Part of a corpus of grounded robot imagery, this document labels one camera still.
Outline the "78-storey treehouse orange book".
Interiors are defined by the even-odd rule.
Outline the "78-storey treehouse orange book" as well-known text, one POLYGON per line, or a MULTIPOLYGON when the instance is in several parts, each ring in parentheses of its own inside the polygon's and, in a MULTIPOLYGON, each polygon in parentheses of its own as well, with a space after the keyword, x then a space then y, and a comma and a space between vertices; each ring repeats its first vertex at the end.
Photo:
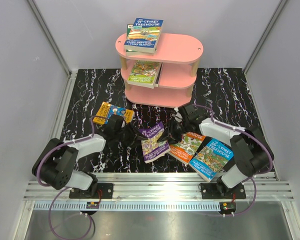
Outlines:
POLYGON ((187 132, 182 135, 180 142, 169 145, 170 152, 168 154, 181 163, 188 165, 205 138, 204 135, 187 132))

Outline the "52-storey treehouse purple book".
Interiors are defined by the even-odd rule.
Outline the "52-storey treehouse purple book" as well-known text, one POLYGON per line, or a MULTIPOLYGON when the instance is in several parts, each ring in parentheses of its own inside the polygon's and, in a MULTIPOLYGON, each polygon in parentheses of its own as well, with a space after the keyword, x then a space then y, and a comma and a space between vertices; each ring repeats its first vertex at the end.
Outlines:
POLYGON ((164 125, 162 122, 159 122, 151 128, 140 129, 139 131, 142 135, 147 137, 146 140, 141 141, 143 159, 146 164, 163 157, 170 151, 170 145, 167 141, 157 142, 164 133, 164 125))

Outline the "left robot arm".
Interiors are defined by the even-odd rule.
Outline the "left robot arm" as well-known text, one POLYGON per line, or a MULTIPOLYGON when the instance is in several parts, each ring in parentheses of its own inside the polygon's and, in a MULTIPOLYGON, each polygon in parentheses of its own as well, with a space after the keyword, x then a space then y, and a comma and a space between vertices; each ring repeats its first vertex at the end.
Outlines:
POLYGON ((52 138, 32 167, 32 174, 43 187, 55 190, 72 188, 79 195, 91 199, 100 195, 98 179, 90 172, 77 171, 74 165, 78 159, 112 148, 117 143, 127 146, 147 140, 137 128, 127 123, 122 116, 112 115, 106 124, 86 137, 62 141, 52 138))

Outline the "26-storey treehouse blue book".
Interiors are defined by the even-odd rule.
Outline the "26-storey treehouse blue book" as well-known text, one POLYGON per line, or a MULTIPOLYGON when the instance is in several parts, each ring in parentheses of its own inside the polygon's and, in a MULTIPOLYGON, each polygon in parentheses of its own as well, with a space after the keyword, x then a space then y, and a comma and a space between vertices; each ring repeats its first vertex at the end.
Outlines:
POLYGON ((233 151, 219 140, 212 138, 188 163, 206 182, 233 158, 233 151))

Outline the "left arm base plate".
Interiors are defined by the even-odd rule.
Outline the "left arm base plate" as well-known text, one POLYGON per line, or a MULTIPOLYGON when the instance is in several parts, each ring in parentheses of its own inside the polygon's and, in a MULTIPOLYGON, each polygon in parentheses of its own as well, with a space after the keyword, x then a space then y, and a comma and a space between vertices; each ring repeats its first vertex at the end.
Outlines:
POLYGON ((70 199, 99 199, 111 200, 114 193, 113 183, 96 183, 88 190, 73 188, 70 190, 70 199))

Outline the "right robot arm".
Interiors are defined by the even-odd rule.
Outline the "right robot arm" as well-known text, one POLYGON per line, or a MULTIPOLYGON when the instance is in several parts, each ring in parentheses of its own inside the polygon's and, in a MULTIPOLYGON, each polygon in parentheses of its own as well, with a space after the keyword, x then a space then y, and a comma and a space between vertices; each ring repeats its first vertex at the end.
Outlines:
POLYGON ((240 184, 255 175, 267 173, 273 168, 275 156, 259 127, 238 127, 214 119, 214 112, 202 115, 197 104, 175 108, 167 129, 158 139, 170 144, 181 142, 188 132, 209 137, 210 142, 190 161, 191 166, 207 181, 217 174, 213 161, 217 157, 234 161, 233 166, 216 181, 216 192, 223 199, 229 198, 240 184))

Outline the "65-storey treehouse green book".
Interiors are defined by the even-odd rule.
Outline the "65-storey treehouse green book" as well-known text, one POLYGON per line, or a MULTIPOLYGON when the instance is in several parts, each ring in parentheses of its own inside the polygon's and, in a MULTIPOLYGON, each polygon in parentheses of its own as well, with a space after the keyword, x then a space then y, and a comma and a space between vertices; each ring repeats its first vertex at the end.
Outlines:
POLYGON ((127 78, 127 83, 153 89, 159 85, 161 69, 161 62, 137 60, 127 78))

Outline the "130-storey treehouse orange book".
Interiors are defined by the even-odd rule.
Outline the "130-storey treehouse orange book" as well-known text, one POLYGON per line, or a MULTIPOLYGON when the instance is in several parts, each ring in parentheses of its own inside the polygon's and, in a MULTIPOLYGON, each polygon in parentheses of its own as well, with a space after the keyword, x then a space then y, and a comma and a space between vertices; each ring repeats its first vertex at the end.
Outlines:
POLYGON ((121 116, 127 123, 130 123, 134 118, 135 112, 124 107, 118 107, 108 102, 103 102, 92 121, 97 125, 104 125, 108 123, 108 119, 112 115, 121 116))

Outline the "91-storey treehouse blue book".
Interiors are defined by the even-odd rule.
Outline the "91-storey treehouse blue book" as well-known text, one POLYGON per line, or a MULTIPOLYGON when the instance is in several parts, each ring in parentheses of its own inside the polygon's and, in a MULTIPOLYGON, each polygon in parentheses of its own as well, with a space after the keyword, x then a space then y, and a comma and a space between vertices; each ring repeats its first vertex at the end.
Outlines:
POLYGON ((137 17, 126 37, 124 49, 154 54, 162 33, 163 23, 162 19, 137 17))

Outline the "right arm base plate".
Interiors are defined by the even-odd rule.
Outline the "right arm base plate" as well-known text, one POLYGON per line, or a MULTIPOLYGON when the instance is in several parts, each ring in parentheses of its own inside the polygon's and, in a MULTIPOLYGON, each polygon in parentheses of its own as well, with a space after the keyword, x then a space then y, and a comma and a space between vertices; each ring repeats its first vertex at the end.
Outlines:
POLYGON ((216 183, 200 183, 198 187, 203 200, 244 200, 247 197, 241 183, 226 193, 220 193, 216 183))

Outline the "dark brown paperback book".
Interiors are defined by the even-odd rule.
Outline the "dark brown paperback book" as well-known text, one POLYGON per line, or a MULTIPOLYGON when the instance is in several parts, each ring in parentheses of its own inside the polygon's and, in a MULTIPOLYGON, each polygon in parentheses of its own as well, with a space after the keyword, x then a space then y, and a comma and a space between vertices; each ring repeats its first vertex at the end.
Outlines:
POLYGON ((162 68, 163 68, 163 63, 161 64, 160 69, 159 69, 159 72, 158 72, 158 74, 157 74, 157 77, 156 77, 156 80, 155 80, 155 83, 154 83, 154 86, 155 86, 155 87, 158 87, 158 86, 159 86, 162 68))

